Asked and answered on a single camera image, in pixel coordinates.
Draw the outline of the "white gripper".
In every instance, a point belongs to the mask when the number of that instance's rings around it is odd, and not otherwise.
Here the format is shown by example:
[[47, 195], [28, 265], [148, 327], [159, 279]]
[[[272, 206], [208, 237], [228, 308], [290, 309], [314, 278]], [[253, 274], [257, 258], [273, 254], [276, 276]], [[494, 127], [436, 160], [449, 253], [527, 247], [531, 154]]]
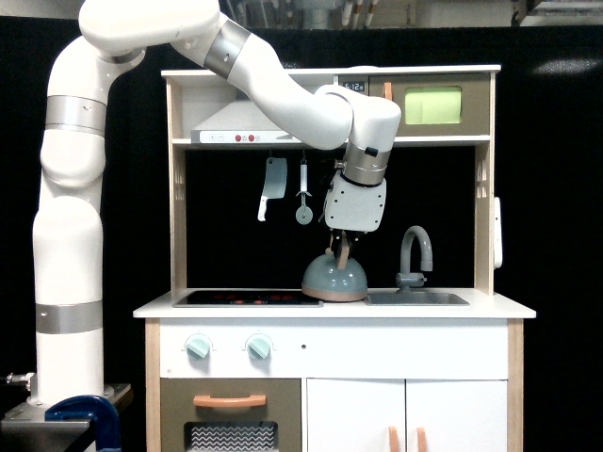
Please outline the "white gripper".
[[341, 247], [343, 231], [354, 250], [367, 233], [376, 231], [382, 221], [386, 200], [386, 181], [378, 186], [358, 186], [336, 174], [327, 192], [324, 221], [331, 228], [330, 253], [337, 267], [343, 267]]

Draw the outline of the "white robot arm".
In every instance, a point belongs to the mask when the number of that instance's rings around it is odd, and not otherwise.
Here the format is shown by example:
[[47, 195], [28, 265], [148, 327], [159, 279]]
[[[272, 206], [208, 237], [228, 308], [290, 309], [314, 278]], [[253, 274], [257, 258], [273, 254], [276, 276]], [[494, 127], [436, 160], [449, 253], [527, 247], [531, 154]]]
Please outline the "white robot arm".
[[35, 401], [52, 406], [105, 391], [102, 191], [105, 168], [133, 153], [162, 156], [164, 114], [155, 100], [117, 105], [122, 77], [156, 46], [239, 89], [271, 122], [318, 150], [346, 150], [338, 179], [349, 200], [328, 199], [327, 224], [368, 233], [401, 119], [392, 101], [326, 85], [309, 91], [273, 47], [229, 18], [217, 1], [87, 1], [79, 36], [50, 71], [32, 223]]

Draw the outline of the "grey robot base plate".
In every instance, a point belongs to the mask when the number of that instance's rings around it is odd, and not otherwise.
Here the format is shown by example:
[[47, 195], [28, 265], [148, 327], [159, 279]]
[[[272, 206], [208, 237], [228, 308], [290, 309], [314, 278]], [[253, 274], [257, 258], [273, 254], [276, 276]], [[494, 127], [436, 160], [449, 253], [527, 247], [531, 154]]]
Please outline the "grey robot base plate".
[[[133, 392], [129, 384], [107, 385], [101, 394], [111, 402], [118, 414], [125, 410], [133, 399]], [[52, 406], [44, 404], [37, 398], [35, 388], [26, 402], [8, 411], [1, 420], [1, 427], [8, 432], [25, 433], [36, 432], [85, 432], [93, 425], [88, 420], [71, 420], [63, 422], [45, 422], [45, 411]]]

